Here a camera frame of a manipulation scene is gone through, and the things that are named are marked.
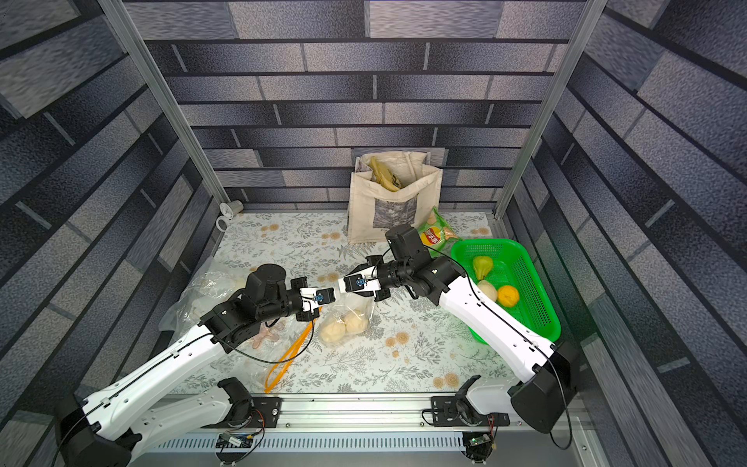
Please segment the clear orange zip-top bag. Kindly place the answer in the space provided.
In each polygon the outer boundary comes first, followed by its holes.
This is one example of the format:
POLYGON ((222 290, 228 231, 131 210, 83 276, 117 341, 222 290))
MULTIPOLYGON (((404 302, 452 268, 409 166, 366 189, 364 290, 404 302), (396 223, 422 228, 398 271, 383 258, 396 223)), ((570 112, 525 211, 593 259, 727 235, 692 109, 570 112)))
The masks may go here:
POLYGON ((161 319, 161 330, 171 332, 171 344, 179 344, 182 352, 191 353, 207 348, 209 356, 192 370, 182 371, 174 394, 197 394, 234 377, 250 392, 272 392, 272 381, 282 377, 307 354, 306 347, 315 331, 317 319, 300 322, 295 316, 270 322, 245 325, 237 313, 239 294, 247 276, 256 267, 237 268, 215 259, 206 260, 196 271, 177 301, 161 319), (272 327, 285 325, 279 342, 253 349, 251 339, 260 332, 263 323, 272 327))

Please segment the green fruit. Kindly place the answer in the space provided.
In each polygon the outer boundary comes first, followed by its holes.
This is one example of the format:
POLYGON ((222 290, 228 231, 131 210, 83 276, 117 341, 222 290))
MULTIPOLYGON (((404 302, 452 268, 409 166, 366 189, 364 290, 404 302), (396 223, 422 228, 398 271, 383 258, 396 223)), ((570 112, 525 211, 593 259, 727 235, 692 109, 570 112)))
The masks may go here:
POLYGON ((485 280, 494 269, 493 259, 489 256, 476 256, 472 265, 477 282, 485 280))

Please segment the clear bag of buns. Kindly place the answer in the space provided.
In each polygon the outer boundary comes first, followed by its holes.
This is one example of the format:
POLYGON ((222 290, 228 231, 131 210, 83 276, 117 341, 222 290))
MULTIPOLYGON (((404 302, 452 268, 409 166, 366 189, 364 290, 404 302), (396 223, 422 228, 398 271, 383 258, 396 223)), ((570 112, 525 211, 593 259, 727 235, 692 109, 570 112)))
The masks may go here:
POLYGON ((374 297, 342 292, 334 288, 335 300, 321 307, 315 338, 323 346, 337 348, 365 334, 375 311, 374 297))

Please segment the beige round fruit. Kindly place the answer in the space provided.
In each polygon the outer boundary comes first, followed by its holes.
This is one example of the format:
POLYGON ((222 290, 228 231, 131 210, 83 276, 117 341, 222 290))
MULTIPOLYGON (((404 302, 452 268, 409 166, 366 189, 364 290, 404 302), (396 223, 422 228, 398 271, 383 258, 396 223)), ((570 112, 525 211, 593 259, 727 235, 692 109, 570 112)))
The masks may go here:
POLYGON ((487 280, 480 281, 478 283, 478 288, 493 303, 498 300, 498 290, 487 280))

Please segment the yellow pear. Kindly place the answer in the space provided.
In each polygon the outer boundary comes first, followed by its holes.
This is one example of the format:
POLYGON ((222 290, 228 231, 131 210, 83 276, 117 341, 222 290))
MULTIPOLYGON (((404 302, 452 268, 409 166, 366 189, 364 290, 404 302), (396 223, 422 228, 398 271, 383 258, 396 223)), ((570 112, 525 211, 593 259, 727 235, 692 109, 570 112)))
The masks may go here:
POLYGON ((496 302, 504 309, 515 307, 521 300, 519 290, 511 285, 504 285, 497 290, 496 302))

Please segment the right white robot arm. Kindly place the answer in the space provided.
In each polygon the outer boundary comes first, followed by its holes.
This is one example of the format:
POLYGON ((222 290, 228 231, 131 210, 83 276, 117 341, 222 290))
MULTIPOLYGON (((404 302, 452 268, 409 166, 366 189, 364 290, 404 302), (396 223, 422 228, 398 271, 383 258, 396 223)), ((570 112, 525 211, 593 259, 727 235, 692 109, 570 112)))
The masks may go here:
POLYGON ((480 291, 463 266, 445 255, 433 258, 414 227, 395 227, 385 237, 394 260, 373 260, 354 283, 377 297, 404 286, 415 298, 427 298, 476 330, 519 379, 508 390, 519 418, 538 432, 551 434, 578 392, 577 346, 555 344, 523 326, 480 291))

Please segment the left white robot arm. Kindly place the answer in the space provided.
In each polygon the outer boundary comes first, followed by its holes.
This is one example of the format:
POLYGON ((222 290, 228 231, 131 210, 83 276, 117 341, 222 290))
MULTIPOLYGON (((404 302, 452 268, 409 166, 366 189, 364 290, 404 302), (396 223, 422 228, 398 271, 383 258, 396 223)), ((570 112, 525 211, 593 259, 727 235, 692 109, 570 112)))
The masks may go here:
POLYGON ((193 398, 161 408, 155 404, 187 377, 256 337, 263 324, 288 316, 313 322, 321 307, 335 300, 332 288, 311 288, 304 277, 288 280, 275 264, 260 266, 243 288, 130 375, 83 400, 70 395, 60 401, 54 410, 54 456, 68 466, 126 466, 193 429, 249 424, 260 413, 234 377, 193 398))

